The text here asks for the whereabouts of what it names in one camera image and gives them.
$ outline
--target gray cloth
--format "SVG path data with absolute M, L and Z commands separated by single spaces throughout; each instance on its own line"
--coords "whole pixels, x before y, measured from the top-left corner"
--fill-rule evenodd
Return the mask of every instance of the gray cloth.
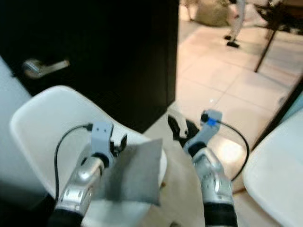
M 101 177 L 98 199 L 159 205 L 162 140 L 127 146 Z

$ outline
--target door handle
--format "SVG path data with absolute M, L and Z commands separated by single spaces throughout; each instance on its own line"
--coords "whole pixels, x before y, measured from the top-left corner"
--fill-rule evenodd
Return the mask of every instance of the door handle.
M 31 79 L 39 79 L 52 72 L 64 69 L 70 65 L 68 60 L 63 60 L 52 65 L 45 65 L 37 59 L 28 59 L 23 63 L 24 74 Z

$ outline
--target person's leg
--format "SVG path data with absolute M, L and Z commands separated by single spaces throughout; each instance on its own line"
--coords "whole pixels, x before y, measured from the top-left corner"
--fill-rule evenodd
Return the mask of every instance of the person's leg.
M 231 32 L 229 35 L 224 37 L 225 39 L 230 40 L 227 45 L 232 47 L 239 47 L 239 45 L 235 43 L 235 40 L 243 26 L 243 21 L 245 17 L 245 0 L 237 0 L 237 11 L 238 15 L 232 24 Z

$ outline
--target black shoe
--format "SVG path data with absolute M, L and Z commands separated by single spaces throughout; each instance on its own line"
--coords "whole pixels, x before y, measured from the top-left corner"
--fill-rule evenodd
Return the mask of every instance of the black shoe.
M 226 36 L 224 36 L 224 39 L 226 39 L 226 40 L 230 40 L 232 37 L 230 36 L 230 35 L 226 35 Z
M 234 48 L 239 48 L 240 45 L 236 44 L 235 42 L 228 42 L 227 46 L 232 46 Z

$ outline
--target bag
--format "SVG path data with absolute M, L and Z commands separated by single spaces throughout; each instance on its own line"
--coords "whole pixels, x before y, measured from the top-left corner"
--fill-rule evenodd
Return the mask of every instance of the bag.
M 208 26 L 228 26 L 228 0 L 199 0 L 195 21 Z

